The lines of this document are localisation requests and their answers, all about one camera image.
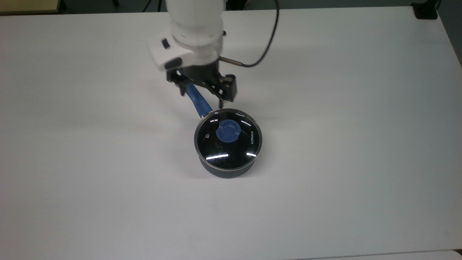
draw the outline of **pot handle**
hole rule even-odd
[[[197,113],[201,118],[212,112],[212,108],[201,95],[201,93],[197,90],[194,84],[189,83],[186,85],[186,94],[188,94],[189,98],[196,107]]]

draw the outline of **black cable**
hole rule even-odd
[[[279,2],[278,0],[274,0],[274,3],[276,4],[276,20],[274,21],[273,32],[271,33],[271,38],[269,39],[268,46],[266,46],[266,49],[263,52],[263,55],[260,57],[260,59],[258,59],[258,61],[252,64],[242,63],[241,65],[242,67],[246,67],[246,68],[255,67],[265,58],[266,54],[268,53],[269,47],[271,46],[271,42],[273,41],[273,38],[274,38],[274,34],[276,33],[276,27],[278,27],[278,21],[279,21]]]
[[[146,9],[147,9],[147,7],[148,7],[148,5],[149,5],[150,3],[151,3],[151,0],[149,0],[149,1],[147,2],[145,8],[143,9],[143,12],[146,11]]]

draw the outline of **table surface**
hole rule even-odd
[[[274,11],[223,19],[223,56],[256,60]],[[439,19],[282,10],[262,64],[221,65],[238,84],[225,106],[263,132],[254,166],[230,180],[202,167],[199,118],[149,55],[168,20],[0,17],[0,259],[462,248],[462,69]]]
[[[404,254],[379,254],[338,257],[333,260],[462,260],[456,251],[433,251]]]

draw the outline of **black bracket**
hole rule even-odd
[[[201,86],[210,91],[213,95],[219,98],[219,107],[223,107],[223,101],[234,100],[237,93],[236,77],[235,75],[228,74],[226,76],[218,76],[216,84],[212,84],[208,81],[192,80],[187,76],[181,74],[178,69],[167,71],[167,81],[173,82],[177,87],[180,88],[180,94],[183,96],[186,93],[186,86],[192,83],[197,86]]]
[[[423,4],[413,3],[411,4],[414,9],[414,15],[417,19],[425,20],[436,20],[438,13],[436,12],[435,5],[438,0],[428,0]]]

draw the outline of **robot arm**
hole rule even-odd
[[[181,95],[193,83],[220,99],[233,101],[237,93],[234,75],[219,73],[223,42],[222,0],[167,0],[170,28],[149,41],[157,68],[166,71]]]

